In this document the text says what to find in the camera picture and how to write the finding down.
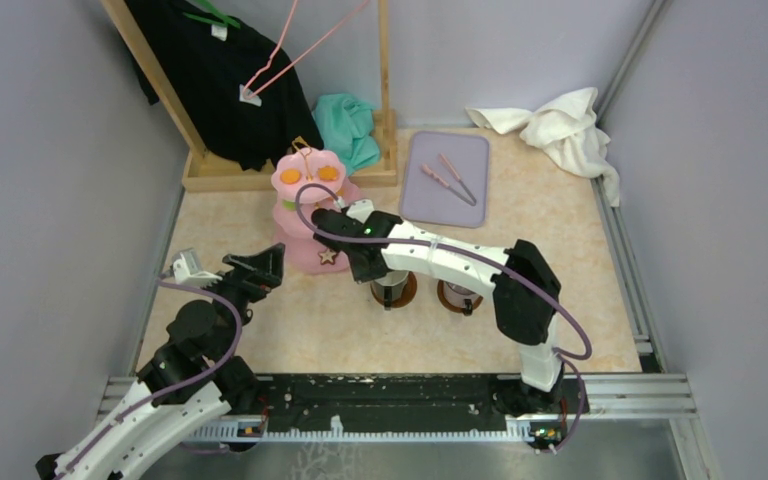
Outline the brown star cookie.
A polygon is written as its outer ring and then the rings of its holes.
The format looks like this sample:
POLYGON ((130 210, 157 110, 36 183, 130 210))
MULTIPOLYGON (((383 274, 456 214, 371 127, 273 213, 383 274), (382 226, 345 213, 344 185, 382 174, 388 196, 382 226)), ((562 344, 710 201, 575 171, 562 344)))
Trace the brown star cookie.
POLYGON ((321 265, 335 265, 336 264, 336 259, 337 259, 338 255, 339 255, 338 252, 336 252, 336 251, 334 251, 334 250, 332 250, 330 248, 326 248, 325 250, 320 251, 318 253, 320 264, 321 265))

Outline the lavender serving tray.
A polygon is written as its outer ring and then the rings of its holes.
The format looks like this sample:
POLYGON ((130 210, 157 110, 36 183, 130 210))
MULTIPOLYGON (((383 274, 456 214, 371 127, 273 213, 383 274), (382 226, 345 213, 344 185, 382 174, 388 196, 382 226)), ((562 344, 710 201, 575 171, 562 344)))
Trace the lavender serving tray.
POLYGON ((415 222, 478 228, 486 218, 489 141, 418 131, 410 141, 400 215, 415 222))

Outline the orange macaron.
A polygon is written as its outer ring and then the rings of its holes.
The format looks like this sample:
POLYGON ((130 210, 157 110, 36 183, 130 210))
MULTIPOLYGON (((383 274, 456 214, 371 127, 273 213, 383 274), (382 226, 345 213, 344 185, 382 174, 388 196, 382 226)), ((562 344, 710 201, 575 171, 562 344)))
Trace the orange macaron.
POLYGON ((284 185, 294 185, 302 180, 302 173, 298 169, 290 168, 282 171, 279 179, 284 185))
POLYGON ((331 165, 326 165, 318 169, 317 175, 322 181, 334 182, 340 178, 340 171, 331 165))

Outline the pink three-tier cake stand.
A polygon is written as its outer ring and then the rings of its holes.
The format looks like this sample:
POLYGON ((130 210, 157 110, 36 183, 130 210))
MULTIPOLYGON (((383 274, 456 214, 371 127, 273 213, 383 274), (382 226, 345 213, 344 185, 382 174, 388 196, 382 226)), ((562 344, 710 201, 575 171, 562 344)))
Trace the pink three-tier cake stand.
POLYGON ((343 253, 339 253, 335 265, 320 264, 318 253, 327 247, 313 238, 313 231, 308 225, 315 210, 338 209, 333 194, 349 204, 362 197, 361 190, 349 179, 345 166, 334 152, 316 149, 302 137, 295 138, 291 146, 293 152, 278 161, 271 175, 271 185, 277 195, 272 210, 275 222, 273 239, 285 245, 285 262, 303 273, 317 275, 344 271, 349 268, 349 261, 343 253), (325 182, 318 178, 318 169, 326 165, 340 171, 338 180, 325 182), (284 185, 279 175, 290 168, 298 169, 302 180, 294 185, 284 185), (283 200, 295 202, 298 210, 286 210, 283 200))

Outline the orange macaron top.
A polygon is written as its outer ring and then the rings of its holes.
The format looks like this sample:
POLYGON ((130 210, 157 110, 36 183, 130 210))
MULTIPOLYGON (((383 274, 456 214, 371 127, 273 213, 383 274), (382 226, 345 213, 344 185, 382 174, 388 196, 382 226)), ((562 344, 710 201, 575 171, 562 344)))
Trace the orange macaron top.
POLYGON ((340 178, 340 171, 331 165, 326 165, 318 169, 317 175, 322 181, 334 182, 340 178))

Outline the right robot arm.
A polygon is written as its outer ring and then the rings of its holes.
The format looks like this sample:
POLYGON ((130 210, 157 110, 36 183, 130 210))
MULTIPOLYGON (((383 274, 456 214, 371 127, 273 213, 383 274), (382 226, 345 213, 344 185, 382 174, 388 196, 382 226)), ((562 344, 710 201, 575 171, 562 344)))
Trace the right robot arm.
POLYGON ((317 209, 305 224, 315 240, 347 256, 358 283, 406 271, 490 301, 497 329, 517 345, 527 406, 548 412, 559 403, 563 368, 554 317, 562 310, 560 282, 534 244, 519 240, 502 248, 457 241, 378 210, 317 209))

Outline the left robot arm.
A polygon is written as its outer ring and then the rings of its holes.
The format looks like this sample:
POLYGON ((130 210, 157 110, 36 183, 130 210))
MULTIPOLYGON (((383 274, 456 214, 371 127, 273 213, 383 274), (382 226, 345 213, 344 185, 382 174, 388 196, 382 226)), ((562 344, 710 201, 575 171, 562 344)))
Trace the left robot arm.
POLYGON ((35 464, 42 479, 138 479, 169 450, 226 414, 267 410, 256 374, 236 353, 250 305, 282 284, 285 246, 227 254, 206 271, 194 249, 174 255, 158 286, 197 294, 167 326, 167 341, 139 369, 124 396, 65 452, 35 464))

